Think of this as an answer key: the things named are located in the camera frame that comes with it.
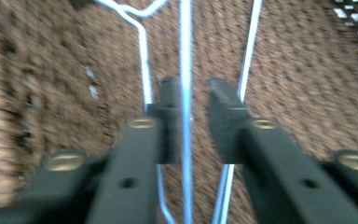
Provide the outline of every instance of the brown carpet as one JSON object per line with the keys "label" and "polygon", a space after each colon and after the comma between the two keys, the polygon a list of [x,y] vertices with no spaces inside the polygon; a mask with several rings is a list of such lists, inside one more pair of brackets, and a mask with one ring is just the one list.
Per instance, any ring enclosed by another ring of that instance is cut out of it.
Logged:
{"label": "brown carpet", "polygon": [[[125,1],[138,8],[151,2]],[[238,83],[252,2],[194,2],[194,223],[211,222],[222,167],[207,128],[207,79]],[[323,0],[264,1],[246,95],[254,116],[276,119],[321,160],[358,149],[358,36],[333,7]],[[139,21],[148,32],[156,89],[179,73],[178,1]],[[1,0],[0,204],[43,156],[64,147],[99,154],[117,143],[125,122],[143,112],[141,87],[137,32],[117,13],[96,5],[76,12],[62,0]],[[179,223],[180,175],[178,165],[165,167]],[[239,171],[231,198],[229,223],[254,223]]]}

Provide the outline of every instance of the metal wire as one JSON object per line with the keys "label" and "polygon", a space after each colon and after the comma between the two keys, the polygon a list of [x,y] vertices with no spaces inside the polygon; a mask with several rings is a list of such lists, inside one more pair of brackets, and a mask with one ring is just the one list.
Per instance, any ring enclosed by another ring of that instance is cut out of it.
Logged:
{"label": "metal wire", "polygon": [[[150,77],[150,65],[148,61],[148,49],[147,49],[147,33],[145,28],[136,20],[131,18],[126,14],[126,11],[129,13],[139,16],[142,18],[150,17],[155,12],[157,12],[168,0],[157,0],[149,7],[144,10],[138,10],[136,8],[119,5],[112,0],[96,0],[98,3],[109,7],[116,11],[125,21],[133,25],[138,30],[139,38],[139,51],[141,57],[141,72],[142,72],[142,81],[144,87],[144,108],[145,112],[147,111],[147,105],[153,103],[153,93],[152,93],[152,83]],[[162,214],[165,216],[165,219],[169,224],[175,224],[173,215],[171,214],[167,204],[165,203],[165,193],[164,193],[164,179],[162,173],[162,165],[158,164],[157,166],[157,175],[158,175],[158,200],[159,206]]]}
{"label": "metal wire", "polygon": [[[263,5],[263,0],[254,0],[251,24],[249,28],[248,42],[246,44],[246,51],[243,57],[240,83],[238,87],[238,97],[242,102],[244,102],[245,100],[246,86],[247,86],[249,71],[252,63],[252,57],[255,49],[255,38],[256,38],[257,26],[259,23],[262,5]],[[223,223],[223,224],[227,222],[229,198],[230,198],[231,187],[232,187],[232,179],[235,170],[234,168],[235,168],[234,164],[225,164],[223,167],[222,178],[220,180],[221,182],[220,188],[217,194],[216,206],[213,214],[213,224],[218,223],[217,220],[220,220],[219,223]]]}
{"label": "metal wire", "polygon": [[192,95],[192,1],[180,3],[180,76],[182,93],[182,172],[185,224],[193,221],[193,176],[191,159],[191,95]]}

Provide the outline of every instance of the screw hole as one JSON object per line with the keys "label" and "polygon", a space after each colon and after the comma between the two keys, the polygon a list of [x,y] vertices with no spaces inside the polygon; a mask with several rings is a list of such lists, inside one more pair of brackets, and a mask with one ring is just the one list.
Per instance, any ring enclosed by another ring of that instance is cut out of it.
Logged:
{"label": "screw hole", "polygon": [[316,183],[316,181],[311,180],[311,179],[303,179],[302,184],[309,189],[318,189],[319,188],[318,183]]}
{"label": "screw hole", "polygon": [[126,178],[121,180],[119,185],[123,189],[132,189],[136,186],[136,180],[134,178]]}

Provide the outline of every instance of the textured carpet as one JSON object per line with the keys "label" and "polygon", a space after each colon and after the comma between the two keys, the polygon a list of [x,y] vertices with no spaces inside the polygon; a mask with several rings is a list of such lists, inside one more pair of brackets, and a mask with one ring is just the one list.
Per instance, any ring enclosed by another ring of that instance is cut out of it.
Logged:
{"label": "textured carpet", "polygon": [[[143,8],[151,2],[122,3]],[[358,34],[337,18],[334,7],[322,0],[264,1],[246,93],[254,116],[276,119],[320,160],[342,148],[358,150]],[[211,222],[222,167],[207,128],[207,79],[238,83],[251,9],[250,0],[194,2],[194,223]],[[179,73],[178,1],[140,21],[148,32],[156,89],[159,80]],[[7,87],[0,96],[9,99],[0,112],[10,106],[11,117],[0,116],[31,133],[2,135],[20,136],[8,144],[23,149],[0,144],[0,204],[5,204],[44,155],[63,147],[103,153],[143,106],[137,32],[107,8],[74,11],[66,1],[2,0],[0,40],[0,85]],[[16,106],[24,103],[28,106]],[[7,164],[6,158],[21,162]],[[239,170],[229,223],[254,223]],[[165,167],[167,200],[179,223],[180,175],[178,165]],[[2,188],[5,181],[11,188]]]}

